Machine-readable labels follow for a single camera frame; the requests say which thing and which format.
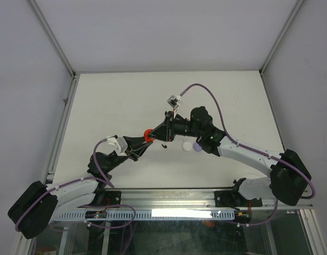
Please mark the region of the orange earbud charging case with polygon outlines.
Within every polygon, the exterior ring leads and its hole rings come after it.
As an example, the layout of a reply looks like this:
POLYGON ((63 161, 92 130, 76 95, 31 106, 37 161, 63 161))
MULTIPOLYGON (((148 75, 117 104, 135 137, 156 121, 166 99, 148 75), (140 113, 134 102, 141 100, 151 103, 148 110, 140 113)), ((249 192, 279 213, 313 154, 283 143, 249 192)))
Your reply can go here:
POLYGON ((155 138, 150 137, 150 134, 151 134, 152 131, 153 131, 153 129, 147 129, 147 130, 144 131, 143 136, 144 136, 144 139, 145 139, 146 142, 152 142, 152 141, 155 140, 155 138))

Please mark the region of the white earbud charging case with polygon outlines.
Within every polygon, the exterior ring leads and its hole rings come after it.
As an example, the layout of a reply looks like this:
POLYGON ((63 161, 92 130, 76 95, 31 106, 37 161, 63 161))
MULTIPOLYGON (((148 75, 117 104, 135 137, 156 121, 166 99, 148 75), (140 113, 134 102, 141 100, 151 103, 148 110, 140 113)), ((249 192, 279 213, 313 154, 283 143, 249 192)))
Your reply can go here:
POLYGON ((186 152, 191 151, 193 149, 193 145, 189 141, 184 141, 182 143, 182 149, 186 152))

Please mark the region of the purple earbud charging case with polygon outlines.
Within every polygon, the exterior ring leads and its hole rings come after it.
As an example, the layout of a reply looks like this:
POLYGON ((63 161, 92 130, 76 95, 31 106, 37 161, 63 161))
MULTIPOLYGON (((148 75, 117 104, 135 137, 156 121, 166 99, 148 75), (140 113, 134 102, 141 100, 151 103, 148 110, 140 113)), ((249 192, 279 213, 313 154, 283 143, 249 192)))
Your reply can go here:
POLYGON ((202 147, 198 144, 198 143, 194 143, 193 144, 193 149, 197 152, 201 152, 202 151, 202 147))

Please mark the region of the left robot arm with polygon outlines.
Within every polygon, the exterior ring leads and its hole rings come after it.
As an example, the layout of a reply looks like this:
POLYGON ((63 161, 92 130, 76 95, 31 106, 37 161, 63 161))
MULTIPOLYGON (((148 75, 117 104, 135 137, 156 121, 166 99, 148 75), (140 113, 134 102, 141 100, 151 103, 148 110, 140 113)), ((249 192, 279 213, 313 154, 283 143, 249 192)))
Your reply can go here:
POLYGON ((9 209, 7 215, 15 230, 26 239, 43 232, 58 216, 84 206, 106 207, 106 187, 113 188, 110 172, 127 160, 138 161, 153 141, 146 137, 107 137, 98 144, 114 147, 109 154, 94 148, 88 163, 87 175, 55 184, 33 182, 9 209))

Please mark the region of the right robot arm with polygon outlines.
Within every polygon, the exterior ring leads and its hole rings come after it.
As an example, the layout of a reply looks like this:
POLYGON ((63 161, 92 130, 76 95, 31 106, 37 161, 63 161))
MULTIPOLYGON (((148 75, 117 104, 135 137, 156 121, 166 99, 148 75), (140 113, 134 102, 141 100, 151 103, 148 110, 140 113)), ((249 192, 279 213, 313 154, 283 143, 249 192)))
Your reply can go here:
POLYGON ((265 175, 239 181, 237 189, 231 192, 231 200, 238 206, 263 197, 275 197, 286 205, 295 206, 311 181, 311 175, 296 152, 287 149, 278 153, 232 141, 225 131, 213 125, 213 118, 204 106, 192 109, 189 119, 166 112, 164 121, 146 134, 148 139, 164 142, 172 142, 177 135, 195 137, 206 153, 233 159, 265 175))

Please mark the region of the aluminium mounting rail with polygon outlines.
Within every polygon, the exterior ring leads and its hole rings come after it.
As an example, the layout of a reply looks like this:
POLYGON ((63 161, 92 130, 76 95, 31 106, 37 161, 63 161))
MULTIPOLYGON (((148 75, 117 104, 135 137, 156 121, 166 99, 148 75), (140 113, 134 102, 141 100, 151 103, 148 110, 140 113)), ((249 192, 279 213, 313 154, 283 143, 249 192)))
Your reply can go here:
POLYGON ((231 189, 114 189, 107 190, 108 205, 130 205, 137 210, 154 208, 272 210, 274 198, 241 198, 231 189))

